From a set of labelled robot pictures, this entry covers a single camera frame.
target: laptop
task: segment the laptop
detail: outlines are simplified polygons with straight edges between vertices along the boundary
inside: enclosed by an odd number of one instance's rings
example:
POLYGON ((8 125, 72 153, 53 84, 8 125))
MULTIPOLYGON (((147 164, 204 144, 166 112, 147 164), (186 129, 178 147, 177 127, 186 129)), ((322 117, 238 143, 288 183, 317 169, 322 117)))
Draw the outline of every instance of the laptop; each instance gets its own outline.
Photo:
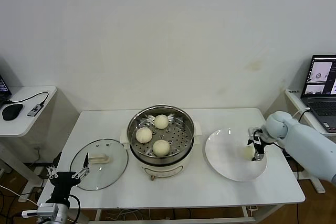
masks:
POLYGON ((314 55, 301 99, 328 132, 336 132, 336 56, 314 55))
POLYGON ((6 85, 4 79, 0 76, 0 108, 3 103, 11 97, 12 93, 10 92, 8 86, 6 85))

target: white plate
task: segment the white plate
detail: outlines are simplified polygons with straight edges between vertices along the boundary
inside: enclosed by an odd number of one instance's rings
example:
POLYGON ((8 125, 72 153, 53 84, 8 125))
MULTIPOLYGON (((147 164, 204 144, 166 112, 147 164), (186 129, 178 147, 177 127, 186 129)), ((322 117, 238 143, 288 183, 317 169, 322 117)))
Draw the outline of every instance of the white plate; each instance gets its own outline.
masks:
POLYGON ((225 128, 210 135, 205 144, 205 154, 210 165, 221 175, 240 182, 259 177, 267 167, 266 153, 262 161, 244 158, 248 133, 238 128, 225 128))

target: laptop keyboard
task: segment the laptop keyboard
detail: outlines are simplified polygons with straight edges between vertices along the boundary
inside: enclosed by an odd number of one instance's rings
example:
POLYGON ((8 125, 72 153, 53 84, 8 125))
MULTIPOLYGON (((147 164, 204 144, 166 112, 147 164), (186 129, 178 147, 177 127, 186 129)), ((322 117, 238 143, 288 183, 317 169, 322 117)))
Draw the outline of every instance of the laptop keyboard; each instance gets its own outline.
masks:
POLYGON ((309 107, 319 116, 336 115, 336 102, 311 102, 309 107))

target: glass lid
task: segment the glass lid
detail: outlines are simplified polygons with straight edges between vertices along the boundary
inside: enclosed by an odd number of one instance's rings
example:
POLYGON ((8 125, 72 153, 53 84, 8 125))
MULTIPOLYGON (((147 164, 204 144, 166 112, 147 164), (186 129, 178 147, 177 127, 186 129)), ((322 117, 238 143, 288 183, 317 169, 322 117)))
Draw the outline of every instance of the glass lid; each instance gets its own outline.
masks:
POLYGON ((88 191, 97 191, 112 185, 124 173, 128 154, 124 146, 113 139, 93 141, 82 148, 71 162, 70 171, 83 168, 86 154, 89 153, 89 174, 78 185, 88 191))

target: white table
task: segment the white table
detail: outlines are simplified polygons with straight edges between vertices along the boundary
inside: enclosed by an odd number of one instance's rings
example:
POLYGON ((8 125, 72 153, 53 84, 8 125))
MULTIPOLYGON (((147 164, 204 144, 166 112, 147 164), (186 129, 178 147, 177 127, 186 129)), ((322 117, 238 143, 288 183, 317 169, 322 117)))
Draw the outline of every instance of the white table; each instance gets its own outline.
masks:
MULTIPOLYGON (((283 204, 303 202, 305 196, 297 183, 281 150, 267 149, 268 167, 253 182, 235 182, 222 177, 207 164, 203 146, 214 131, 230 125, 239 125, 247 132, 251 126, 261 126, 265 120, 258 109, 192 109, 185 110, 200 123, 203 135, 194 145, 191 161, 182 173, 151 181, 138 166, 130 151, 124 174, 113 185, 99 191, 84 191, 74 187, 72 194, 79 197, 82 209, 112 208, 199 208, 272 205, 257 211, 255 217, 230 218, 230 221, 261 220, 283 204)), ((84 111, 81 113, 63 149, 57 170, 69 170, 75 154, 88 143, 101 138, 119 140, 120 132, 137 113, 135 110, 84 111)), ((47 183, 39 203, 50 198, 53 185, 47 183)), ((70 199, 71 207, 77 203, 70 199)), ((195 223, 188 220, 184 223, 195 223)), ((227 223, 220 219, 216 223, 227 223)), ((170 220, 169 223, 182 223, 170 220)))
MULTIPOLYGON (((32 99, 22 102, 23 109, 20 111, 19 116, 12 121, 5 121, 2 118, 2 111, 9 105, 4 105, 0 110, 0 137, 21 137, 24 136, 35 123, 37 118, 43 113, 44 108, 48 105, 50 99, 56 93, 56 87, 54 86, 41 86, 41 87, 9 87, 12 92, 10 99, 13 101, 20 101, 25 98, 31 97, 34 94, 40 92, 49 92, 49 97, 44 103, 44 107, 39 111, 36 116, 27 116, 28 112, 34 108, 35 105, 40 104, 47 94, 38 95, 32 99)), ((41 172, 41 167, 36 167, 32 172, 27 166, 25 166, 15 154, 11 153, 4 144, 0 141, 0 158, 6 162, 11 168, 16 170, 22 176, 24 176, 28 183, 23 190, 23 194, 30 193, 34 187, 40 187, 43 180, 37 176, 41 172)), ((20 202, 25 202, 24 198, 19 199, 20 202)))

